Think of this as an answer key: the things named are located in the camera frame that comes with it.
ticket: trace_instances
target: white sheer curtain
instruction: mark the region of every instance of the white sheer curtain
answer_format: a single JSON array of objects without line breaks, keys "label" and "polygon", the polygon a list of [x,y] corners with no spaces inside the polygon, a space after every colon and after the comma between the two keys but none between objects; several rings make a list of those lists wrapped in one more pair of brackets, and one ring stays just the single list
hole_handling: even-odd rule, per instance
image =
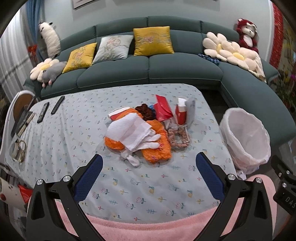
[{"label": "white sheer curtain", "polygon": [[18,11],[0,38],[0,84],[10,102],[17,92],[23,90],[33,68],[21,21]]}]

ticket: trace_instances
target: stuffed animal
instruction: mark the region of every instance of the stuffed animal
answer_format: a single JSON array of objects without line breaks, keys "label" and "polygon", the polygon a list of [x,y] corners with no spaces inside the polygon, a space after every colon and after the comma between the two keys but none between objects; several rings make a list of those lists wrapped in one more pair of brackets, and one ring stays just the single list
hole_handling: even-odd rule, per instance
[{"label": "stuffed animal", "polygon": [[205,55],[238,65],[266,82],[261,58],[257,52],[241,48],[238,43],[227,41],[223,34],[217,34],[216,36],[212,32],[207,33],[207,37],[202,41],[202,45],[205,47]]},{"label": "stuffed animal", "polygon": [[41,62],[41,63],[37,64],[37,66],[34,67],[30,72],[30,74],[31,74],[30,79],[31,80],[36,80],[37,79],[39,82],[42,82],[41,76],[39,76],[40,72],[42,70],[48,69],[50,66],[52,66],[53,64],[56,64],[58,62],[59,62],[58,59],[52,60],[51,58],[47,58],[46,60],[44,60],[44,62]]},{"label": "stuffed animal", "polygon": [[47,70],[42,71],[42,87],[46,84],[51,85],[56,78],[63,72],[66,67],[67,61],[56,63],[50,66]]},{"label": "stuffed animal", "polygon": [[239,45],[243,48],[251,49],[259,53],[255,35],[257,27],[251,21],[240,18],[237,23],[237,32],[239,33]]},{"label": "stuffed animal", "polygon": [[48,56],[50,58],[55,58],[61,52],[61,43],[59,36],[51,25],[52,23],[40,23],[39,30],[41,37],[45,41]]}]

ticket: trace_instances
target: black remote control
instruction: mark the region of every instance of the black remote control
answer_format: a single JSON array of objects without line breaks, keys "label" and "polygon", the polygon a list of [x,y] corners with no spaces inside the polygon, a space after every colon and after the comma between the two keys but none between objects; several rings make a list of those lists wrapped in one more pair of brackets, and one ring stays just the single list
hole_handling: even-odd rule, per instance
[{"label": "black remote control", "polygon": [[51,114],[53,115],[55,112],[57,112],[57,109],[59,108],[59,106],[61,105],[61,103],[63,102],[63,100],[65,99],[65,96],[61,96],[61,98],[58,100],[58,102],[56,103],[56,105],[54,106],[54,108],[51,111]]},{"label": "black remote control", "polygon": [[42,108],[42,110],[40,112],[40,115],[38,117],[37,123],[40,123],[40,122],[43,121],[43,118],[44,118],[45,113],[46,113],[46,111],[48,109],[48,106],[49,106],[49,102],[47,102],[47,103],[44,104],[44,106],[43,106],[43,108]]}]

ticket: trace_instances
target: floral tablecloth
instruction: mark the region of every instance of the floral tablecloth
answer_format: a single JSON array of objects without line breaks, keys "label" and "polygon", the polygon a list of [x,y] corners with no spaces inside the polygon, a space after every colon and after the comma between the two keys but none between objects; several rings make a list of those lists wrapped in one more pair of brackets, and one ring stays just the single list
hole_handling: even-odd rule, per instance
[{"label": "floral tablecloth", "polygon": [[[172,152],[165,162],[151,164],[136,152],[140,166],[104,145],[110,120],[108,112],[156,102],[155,94],[165,96],[175,109],[176,98],[196,99],[195,120],[188,129],[191,143],[185,150]],[[50,112],[59,97],[35,104],[36,115],[21,139],[27,145],[25,161],[6,162],[28,185],[40,178],[59,181],[86,165],[95,153],[103,157],[103,170],[85,201],[83,211],[92,216],[119,222],[159,223],[173,221],[206,211],[216,205],[201,174],[195,156],[203,151],[227,174],[236,173],[230,154],[222,141],[219,126],[201,92],[186,84],[134,85],[96,89],[65,96],[56,114]],[[39,113],[50,102],[42,123]]]}]

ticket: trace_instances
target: sofa armrest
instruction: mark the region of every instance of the sofa armrest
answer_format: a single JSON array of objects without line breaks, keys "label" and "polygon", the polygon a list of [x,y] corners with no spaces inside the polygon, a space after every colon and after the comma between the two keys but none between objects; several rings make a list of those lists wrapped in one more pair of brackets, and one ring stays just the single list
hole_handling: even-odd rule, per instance
[{"label": "sofa armrest", "polygon": [[263,71],[266,77],[267,84],[269,84],[275,77],[279,75],[279,72],[271,64],[261,59]]},{"label": "sofa armrest", "polygon": [[41,90],[42,90],[42,83],[38,82],[37,80],[31,80],[27,78],[23,86],[30,88],[34,94],[41,99]]}]

